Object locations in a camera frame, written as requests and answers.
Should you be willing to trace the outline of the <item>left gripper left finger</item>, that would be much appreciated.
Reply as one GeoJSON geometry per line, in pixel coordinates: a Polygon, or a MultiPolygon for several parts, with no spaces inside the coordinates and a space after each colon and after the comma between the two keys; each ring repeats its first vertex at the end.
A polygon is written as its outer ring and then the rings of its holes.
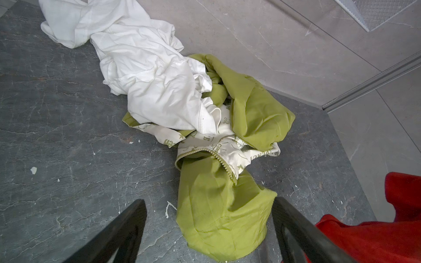
{"type": "Polygon", "coordinates": [[[66,263],[134,263],[137,259],[148,213],[143,199],[135,200],[66,263]]]}

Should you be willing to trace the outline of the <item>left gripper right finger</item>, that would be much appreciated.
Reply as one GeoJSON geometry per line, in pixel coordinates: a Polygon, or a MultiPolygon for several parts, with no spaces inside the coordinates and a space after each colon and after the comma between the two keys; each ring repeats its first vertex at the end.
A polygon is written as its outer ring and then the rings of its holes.
{"type": "Polygon", "coordinates": [[[283,197],[275,198],[271,213],[284,263],[356,262],[283,197]]]}

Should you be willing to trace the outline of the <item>red cloth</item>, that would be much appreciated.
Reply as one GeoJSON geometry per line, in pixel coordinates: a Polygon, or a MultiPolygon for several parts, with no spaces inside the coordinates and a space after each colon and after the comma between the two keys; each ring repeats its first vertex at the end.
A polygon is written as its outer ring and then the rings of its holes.
{"type": "Polygon", "coordinates": [[[316,227],[359,263],[418,263],[421,260],[421,178],[391,172],[385,197],[395,208],[393,222],[346,225],[324,215],[316,227]]]}

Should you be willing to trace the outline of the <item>green patterned cloth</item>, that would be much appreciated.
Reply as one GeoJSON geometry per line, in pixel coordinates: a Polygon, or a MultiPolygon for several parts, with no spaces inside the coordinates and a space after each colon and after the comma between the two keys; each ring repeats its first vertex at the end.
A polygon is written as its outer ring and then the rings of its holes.
{"type": "Polygon", "coordinates": [[[278,143],[296,117],[253,77],[211,54],[191,58],[204,64],[212,81],[204,97],[217,111],[216,135],[140,124],[130,114],[123,121],[177,148],[177,223],[187,245],[215,261],[238,260],[264,241],[276,197],[246,167],[259,157],[278,156],[278,143]]]}

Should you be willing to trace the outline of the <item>white cloth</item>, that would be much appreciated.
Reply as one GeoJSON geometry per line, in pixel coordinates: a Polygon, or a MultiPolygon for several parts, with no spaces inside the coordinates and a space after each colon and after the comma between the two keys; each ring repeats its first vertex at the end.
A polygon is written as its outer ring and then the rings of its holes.
{"type": "Polygon", "coordinates": [[[214,135],[219,114],[203,94],[212,81],[203,63],[182,55],[172,24],[150,18],[137,1],[40,1],[42,31],[74,49],[91,42],[104,83],[126,95],[141,124],[214,135]]]}

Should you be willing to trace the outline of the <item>aluminium frame profile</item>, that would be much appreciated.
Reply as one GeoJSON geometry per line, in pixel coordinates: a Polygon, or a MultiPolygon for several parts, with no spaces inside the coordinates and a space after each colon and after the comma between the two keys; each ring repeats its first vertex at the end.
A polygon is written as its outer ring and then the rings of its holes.
{"type": "Polygon", "coordinates": [[[395,64],[366,82],[356,86],[348,92],[324,104],[322,109],[331,113],[366,94],[418,69],[421,66],[421,52],[417,52],[403,61],[395,64]]]}

